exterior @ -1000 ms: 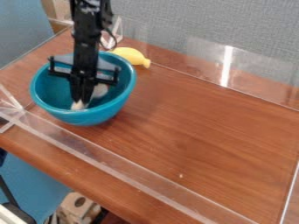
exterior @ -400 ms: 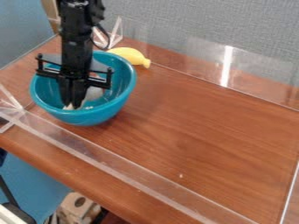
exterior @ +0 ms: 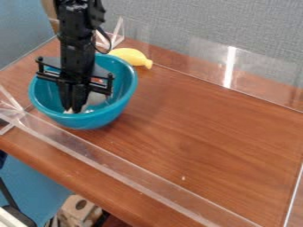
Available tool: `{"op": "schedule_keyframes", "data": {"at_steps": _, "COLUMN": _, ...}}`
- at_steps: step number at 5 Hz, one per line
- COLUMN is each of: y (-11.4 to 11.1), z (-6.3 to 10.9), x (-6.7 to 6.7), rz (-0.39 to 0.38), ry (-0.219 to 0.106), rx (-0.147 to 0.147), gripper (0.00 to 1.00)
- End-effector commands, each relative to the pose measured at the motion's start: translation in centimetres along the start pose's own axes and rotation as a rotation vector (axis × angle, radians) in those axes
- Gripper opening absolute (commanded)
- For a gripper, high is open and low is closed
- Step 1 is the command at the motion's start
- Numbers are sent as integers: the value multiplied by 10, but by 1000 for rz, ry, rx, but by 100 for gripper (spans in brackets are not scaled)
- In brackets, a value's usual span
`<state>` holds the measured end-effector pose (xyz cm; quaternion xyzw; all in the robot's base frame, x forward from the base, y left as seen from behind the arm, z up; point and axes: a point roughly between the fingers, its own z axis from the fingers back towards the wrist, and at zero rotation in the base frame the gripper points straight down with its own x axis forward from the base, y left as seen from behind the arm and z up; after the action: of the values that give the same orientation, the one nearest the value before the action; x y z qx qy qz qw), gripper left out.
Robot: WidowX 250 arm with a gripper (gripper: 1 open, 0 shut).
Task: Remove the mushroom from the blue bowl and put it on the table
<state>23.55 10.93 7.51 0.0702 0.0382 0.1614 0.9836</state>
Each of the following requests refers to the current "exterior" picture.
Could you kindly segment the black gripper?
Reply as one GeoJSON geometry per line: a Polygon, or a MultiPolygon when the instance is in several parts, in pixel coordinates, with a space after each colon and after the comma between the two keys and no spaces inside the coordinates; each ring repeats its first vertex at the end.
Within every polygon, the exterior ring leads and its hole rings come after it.
{"type": "Polygon", "coordinates": [[[60,58],[56,57],[39,56],[36,63],[36,77],[58,85],[59,97],[66,110],[73,106],[74,112],[79,113],[82,107],[87,104],[91,91],[107,96],[113,94],[114,73],[98,64],[94,64],[89,72],[77,72],[64,69],[60,58]]]}

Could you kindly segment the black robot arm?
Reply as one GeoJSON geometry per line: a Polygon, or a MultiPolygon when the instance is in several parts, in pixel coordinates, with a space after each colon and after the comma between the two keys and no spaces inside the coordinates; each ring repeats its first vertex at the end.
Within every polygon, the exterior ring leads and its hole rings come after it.
{"type": "Polygon", "coordinates": [[[60,58],[38,57],[36,77],[58,85],[64,110],[75,114],[89,102],[91,92],[113,94],[114,74],[103,74],[97,64],[97,32],[102,29],[106,9],[101,0],[54,0],[59,20],[60,58]]]}

